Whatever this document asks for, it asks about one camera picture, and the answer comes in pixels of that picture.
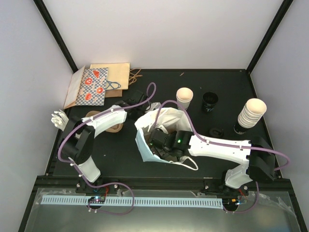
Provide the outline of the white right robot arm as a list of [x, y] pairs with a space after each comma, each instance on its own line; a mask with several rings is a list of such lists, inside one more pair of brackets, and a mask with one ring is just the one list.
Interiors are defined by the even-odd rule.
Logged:
[[208, 137], [191, 131], [163, 131], [154, 129], [147, 139], [152, 152], [162, 160], [183, 164], [186, 154], [191, 157], [211, 157], [237, 163], [225, 173], [219, 183], [225, 195], [251, 182], [271, 183], [275, 179], [275, 156], [261, 148], [254, 150], [250, 141], [210, 141]]

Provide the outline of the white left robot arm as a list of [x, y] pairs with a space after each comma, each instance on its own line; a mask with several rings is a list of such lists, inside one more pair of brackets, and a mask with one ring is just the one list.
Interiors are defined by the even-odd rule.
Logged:
[[66, 124], [58, 143], [57, 157], [77, 167], [93, 193], [103, 189], [101, 173], [92, 158], [95, 138], [108, 129], [123, 124], [128, 118], [137, 119], [150, 106], [147, 95], [136, 91], [125, 101], [118, 101], [109, 109], [84, 118], [73, 117]]

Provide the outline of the light blue paper bag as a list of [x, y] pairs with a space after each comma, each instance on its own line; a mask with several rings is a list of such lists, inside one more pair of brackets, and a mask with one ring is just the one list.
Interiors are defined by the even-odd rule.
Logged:
[[194, 134], [183, 111], [156, 109], [140, 117], [135, 127], [135, 141], [144, 162], [169, 163], [198, 170], [196, 162], [186, 154]]

